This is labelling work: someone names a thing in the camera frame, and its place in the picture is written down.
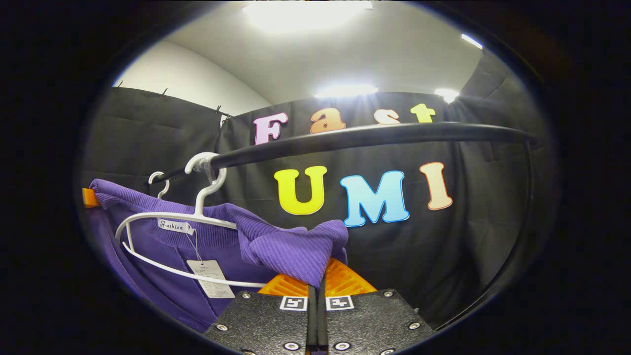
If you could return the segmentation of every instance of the letter u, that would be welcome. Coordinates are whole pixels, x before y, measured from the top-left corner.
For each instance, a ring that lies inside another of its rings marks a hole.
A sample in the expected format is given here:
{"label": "letter u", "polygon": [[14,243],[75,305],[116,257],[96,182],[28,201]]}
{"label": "letter u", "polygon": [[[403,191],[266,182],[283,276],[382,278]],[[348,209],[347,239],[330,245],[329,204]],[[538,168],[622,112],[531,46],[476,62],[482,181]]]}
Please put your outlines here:
{"label": "letter u", "polygon": [[312,166],[305,169],[305,174],[311,177],[311,200],[300,202],[296,198],[296,178],[298,171],[294,169],[280,170],[274,174],[278,181],[278,199],[283,210],[292,215],[310,215],[322,208],[324,204],[324,174],[323,166]]}

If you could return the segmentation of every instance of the hanger hook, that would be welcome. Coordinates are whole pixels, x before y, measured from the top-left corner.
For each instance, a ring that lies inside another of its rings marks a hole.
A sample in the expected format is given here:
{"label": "hanger hook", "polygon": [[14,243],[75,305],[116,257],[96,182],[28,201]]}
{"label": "hanger hook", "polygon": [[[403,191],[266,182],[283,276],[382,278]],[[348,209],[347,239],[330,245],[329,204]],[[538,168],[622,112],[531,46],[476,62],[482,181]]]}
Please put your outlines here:
{"label": "hanger hook", "polygon": [[[151,185],[151,184],[153,183],[153,178],[155,178],[155,177],[156,177],[156,176],[158,176],[158,175],[162,175],[162,174],[164,174],[162,171],[156,171],[156,172],[154,172],[153,174],[151,174],[151,176],[149,177],[149,185]],[[168,180],[166,180],[166,183],[167,183],[167,185],[164,187],[164,190],[162,190],[162,191],[160,191],[160,192],[158,193],[158,199],[159,199],[159,200],[162,200],[162,196],[163,196],[165,193],[167,193],[167,191],[168,191],[168,187],[169,187]]]}
{"label": "hanger hook", "polygon": [[[199,163],[201,163],[202,161],[205,161],[207,159],[212,160],[212,158],[216,157],[217,155],[219,155],[219,154],[211,153],[211,152],[203,152],[203,153],[196,154],[186,164],[186,167],[184,168],[184,172],[186,174],[190,174],[193,171],[193,167],[195,167],[196,165],[198,165]],[[217,180],[215,180],[212,183],[210,183],[210,186],[208,186],[206,188],[203,188],[203,189],[201,189],[199,191],[198,196],[197,196],[197,200],[195,202],[195,214],[196,215],[203,215],[202,211],[204,210],[204,199],[206,198],[206,196],[214,193],[215,191],[217,191],[217,190],[219,190],[221,188],[223,183],[226,181],[226,173],[227,173],[227,171],[228,171],[228,169],[226,169],[224,167],[219,169],[219,176],[217,177]]]}

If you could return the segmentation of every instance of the clothing label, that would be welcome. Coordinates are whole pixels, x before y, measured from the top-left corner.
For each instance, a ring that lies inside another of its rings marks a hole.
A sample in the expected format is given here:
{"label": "clothing label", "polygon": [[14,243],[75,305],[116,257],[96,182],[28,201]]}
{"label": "clothing label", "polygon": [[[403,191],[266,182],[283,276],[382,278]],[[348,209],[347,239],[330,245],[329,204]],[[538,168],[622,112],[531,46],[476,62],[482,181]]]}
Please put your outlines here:
{"label": "clothing label", "polygon": [[168,231],[186,233],[191,236],[194,231],[191,225],[186,222],[173,222],[172,220],[165,220],[161,218],[158,218],[158,227]]}
{"label": "clothing label", "polygon": [[[212,277],[213,279],[225,280],[223,272],[216,260],[186,260],[195,275]],[[214,282],[198,280],[199,285],[204,290],[208,298],[234,298],[229,285],[216,284]]]}

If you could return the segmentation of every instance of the ceiling light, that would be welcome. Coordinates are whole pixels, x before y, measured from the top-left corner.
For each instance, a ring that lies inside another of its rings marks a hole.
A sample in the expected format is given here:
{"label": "ceiling light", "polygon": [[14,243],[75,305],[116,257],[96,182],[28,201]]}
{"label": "ceiling light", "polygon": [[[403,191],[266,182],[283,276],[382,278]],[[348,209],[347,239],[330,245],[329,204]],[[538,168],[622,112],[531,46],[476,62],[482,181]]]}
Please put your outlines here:
{"label": "ceiling light", "polygon": [[438,96],[442,96],[445,99],[445,102],[447,102],[448,104],[451,104],[456,99],[456,97],[460,94],[459,92],[455,90],[449,90],[449,89],[436,89],[434,93]]}
{"label": "ceiling light", "polygon": [[253,1],[243,8],[251,21],[268,32],[331,28],[364,9],[370,1]]}
{"label": "ceiling light", "polygon": [[479,44],[479,43],[477,43],[476,41],[474,41],[471,37],[469,37],[469,36],[467,36],[467,35],[465,35],[465,34],[463,34],[461,37],[462,37],[465,41],[469,42],[470,44],[473,44],[473,45],[475,45],[477,48],[482,49],[482,45],[481,45],[481,44]]}
{"label": "ceiling light", "polygon": [[351,95],[367,95],[370,93],[376,93],[377,87],[372,85],[345,85],[340,87],[331,87],[322,90],[319,93],[315,93],[315,97],[329,97],[329,96],[351,96]]}

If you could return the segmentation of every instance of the letter m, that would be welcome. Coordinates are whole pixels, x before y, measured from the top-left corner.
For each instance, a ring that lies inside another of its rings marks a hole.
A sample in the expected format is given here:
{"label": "letter m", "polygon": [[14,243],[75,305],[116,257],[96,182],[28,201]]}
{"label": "letter m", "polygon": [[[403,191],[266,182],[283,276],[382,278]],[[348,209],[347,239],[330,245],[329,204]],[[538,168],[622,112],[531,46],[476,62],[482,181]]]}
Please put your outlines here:
{"label": "letter m", "polygon": [[339,181],[346,188],[348,196],[347,227],[360,227],[366,223],[361,215],[363,208],[372,223],[377,223],[381,210],[386,207],[383,220],[386,223],[399,222],[410,217],[403,203],[402,171],[388,171],[381,176],[377,192],[373,192],[366,180],[359,175],[344,177]]}

